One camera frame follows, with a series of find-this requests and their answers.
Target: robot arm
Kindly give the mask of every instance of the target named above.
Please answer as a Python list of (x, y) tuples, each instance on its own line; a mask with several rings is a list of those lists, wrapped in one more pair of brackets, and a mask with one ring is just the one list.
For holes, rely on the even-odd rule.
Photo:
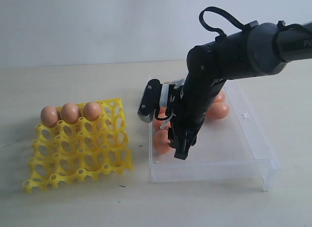
[[(222, 15), (241, 31), (227, 36), (203, 19), (206, 11)], [(312, 22), (285, 26), (257, 21), (241, 24), (226, 11), (207, 7), (199, 21), (208, 31), (217, 32), (215, 41), (192, 48), (186, 59), (189, 73), (177, 83), (150, 80), (138, 109), (139, 117), (150, 123), (170, 121), (168, 138), (175, 158), (185, 160), (205, 120), (206, 112), (227, 80), (276, 75), (288, 62), (312, 58)], [(159, 119), (160, 107), (166, 118)]]

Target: transparent tray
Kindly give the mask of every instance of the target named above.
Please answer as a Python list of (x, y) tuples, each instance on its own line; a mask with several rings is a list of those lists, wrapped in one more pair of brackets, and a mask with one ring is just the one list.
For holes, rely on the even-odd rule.
[(231, 108), (222, 120), (207, 120), (186, 160), (174, 158), (175, 150), (159, 155), (153, 148), (154, 127), (149, 124), (149, 164), (153, 182), (261, 177), (263, 191), (270, 191), (280, 165), (239, 85), (223, 87)]

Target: table surface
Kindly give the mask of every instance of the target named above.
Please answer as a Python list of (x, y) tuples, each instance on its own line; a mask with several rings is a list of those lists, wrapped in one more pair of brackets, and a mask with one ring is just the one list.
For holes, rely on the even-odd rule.
[[(283, 167), (271, 192), (258, 179), (151, 183), (137, 106), (149, 76), (183, 78), (185, 61), (0, 70), (0, 226), (312, 227), (311, 66), (240, 80)], [(27, 194), (40, 110), (110, 98), (123, 100), (134, 171)]]

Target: yellow egg tray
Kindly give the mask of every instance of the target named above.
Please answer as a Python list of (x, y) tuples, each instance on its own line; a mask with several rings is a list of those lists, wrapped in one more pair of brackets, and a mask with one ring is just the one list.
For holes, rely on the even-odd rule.
[[(97, 101), (102, 114), (89, 121), (83, 115), (75, 124), (58, 121), (53, 128), (36, 125), (37, 138), (32, 146), (34, 156), (28, 161), (31, 176), (23, 183), (26, 192), (33, 187), (47, 190), (61, 181), (72, 184), (90, 176), (133, 170), (131, 152), (121, 99)], [(86, 103), (77, 104), (83, 114)]]

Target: egg tray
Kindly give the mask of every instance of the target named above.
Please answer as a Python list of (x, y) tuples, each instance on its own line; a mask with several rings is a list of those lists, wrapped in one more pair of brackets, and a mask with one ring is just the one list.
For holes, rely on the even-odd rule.
[[(75, 124), (60, 120), (53, 128), (36, 125), (34, 157), (28, 161), (31, 176), (23, 183), (26, 192), (31, 193), (34, 187), (57, 188), (61, 181), (72, 184), (86, 176), (96, 181), (99, 174), (133, 170), (121, 99), (97, 103), (102, 114), (95, 121), (82, 116)], [(85, 105), (77, 104), (82, 113)]]

